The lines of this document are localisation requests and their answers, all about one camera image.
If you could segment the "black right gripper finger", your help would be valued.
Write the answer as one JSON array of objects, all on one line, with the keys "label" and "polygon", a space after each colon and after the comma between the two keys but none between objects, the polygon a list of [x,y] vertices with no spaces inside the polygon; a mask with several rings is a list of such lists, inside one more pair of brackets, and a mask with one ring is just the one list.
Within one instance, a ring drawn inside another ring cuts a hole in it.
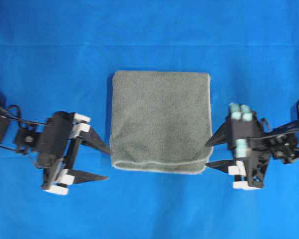
[{"label": "black right gripper finger", "polygon": [[223,123],[218,130],[212,135],[212,137],[206,142],[205,147],[214,147],[217,145],[225,144],[227,149],[229,143],[229,123]]},{"label": "black right gripper finger", "polygon": [[220,160],[220,161],[214,161],[214,162],[208,162],[206,163],[206,166],[212,169],[219,170],[221,172],[224,172],[226,174],[229,173],[229,167],[235,166],[235,160]]}]

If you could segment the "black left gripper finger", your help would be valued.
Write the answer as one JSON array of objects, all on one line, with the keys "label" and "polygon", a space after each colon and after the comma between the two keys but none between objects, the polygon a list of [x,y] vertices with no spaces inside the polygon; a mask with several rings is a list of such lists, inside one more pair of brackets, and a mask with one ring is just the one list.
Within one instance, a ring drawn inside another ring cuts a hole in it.
[{"label": "black left gripper finger", "polygon": [[69,175],[74,176],[73,184],[81,184],[92,181],[103,181],[108,179],[108,177],[106,176],[73,169],[69,170]]},{"label": "black left gripper finger", "polygon": [[81,131],[79,137],[82,139],[82,145],[93,148],[104,154],[112,155],[110,148],[92,128],[90,128],[88,132]]}]

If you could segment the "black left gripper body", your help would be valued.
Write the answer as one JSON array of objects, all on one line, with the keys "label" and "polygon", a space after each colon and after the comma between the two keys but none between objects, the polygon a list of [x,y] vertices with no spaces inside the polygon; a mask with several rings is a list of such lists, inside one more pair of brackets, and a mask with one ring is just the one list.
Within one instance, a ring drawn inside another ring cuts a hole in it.
[{"label": "black left gripper body", "polygon": [[37,163],[43,168],[43,191],[65,196],[74,183],[70,174],[81,143],[80,133],[90,131],[90,117],[76,112],[55,112],[46,122],[36,145]]}]

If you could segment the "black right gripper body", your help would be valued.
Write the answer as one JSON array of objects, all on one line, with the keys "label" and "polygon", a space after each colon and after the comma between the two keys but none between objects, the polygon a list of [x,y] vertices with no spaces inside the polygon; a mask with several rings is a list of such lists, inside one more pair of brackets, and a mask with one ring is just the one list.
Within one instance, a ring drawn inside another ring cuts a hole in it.
[{"label": "black right gripper body", "polygon": [[248,105],[231,103],[226,117],[226,143],[233,159],[226,170],[234,177],[233,188],[263,188],[270,153],[262,137],[264,129],[257,114]]}]

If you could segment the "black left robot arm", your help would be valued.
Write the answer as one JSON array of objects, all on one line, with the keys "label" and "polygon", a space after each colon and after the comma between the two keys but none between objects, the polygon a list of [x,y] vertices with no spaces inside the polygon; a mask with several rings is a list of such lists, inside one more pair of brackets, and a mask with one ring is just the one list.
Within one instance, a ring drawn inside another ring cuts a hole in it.
[{"label": "black left robot arm", "polygon": [[57,111],[45,123],[24,120],[18,105],[6,107],[0,100],[0,148],[10,123],[18,124],[13,152],[37,153],[34,166],[43,171],[43,191],[67,195],[73,184],[107,180],[106,176],[73,168],[80,146],[84,145],[106,155],[109,147],[90,126],[90,118],[77,112]]}]

